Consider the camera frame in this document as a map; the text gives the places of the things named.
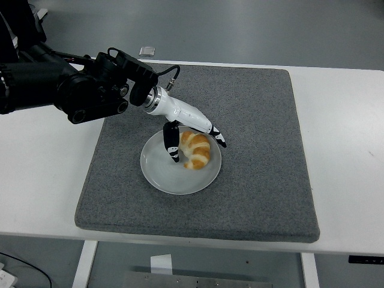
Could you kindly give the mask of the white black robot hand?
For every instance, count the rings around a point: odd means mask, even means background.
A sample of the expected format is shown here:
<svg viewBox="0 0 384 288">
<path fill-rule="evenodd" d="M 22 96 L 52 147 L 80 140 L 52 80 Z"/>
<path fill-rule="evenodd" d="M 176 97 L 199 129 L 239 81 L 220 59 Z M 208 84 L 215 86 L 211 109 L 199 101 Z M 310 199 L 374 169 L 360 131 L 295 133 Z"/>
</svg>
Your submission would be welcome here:
<svg viewBox="0 0 384 288">
<path fill-rule="evenodd" d="M 163 126 L 164 147 L 176 163 L 179 161 L 180 124 L 211 135 L 221 146 L 226 147 L 223 135 L 198 108 L 169 96 L 166 90 L 159 86 L 150 91 L 143 107 L 146 113 L 163 115 L 168 120 Z"/>
</svg>

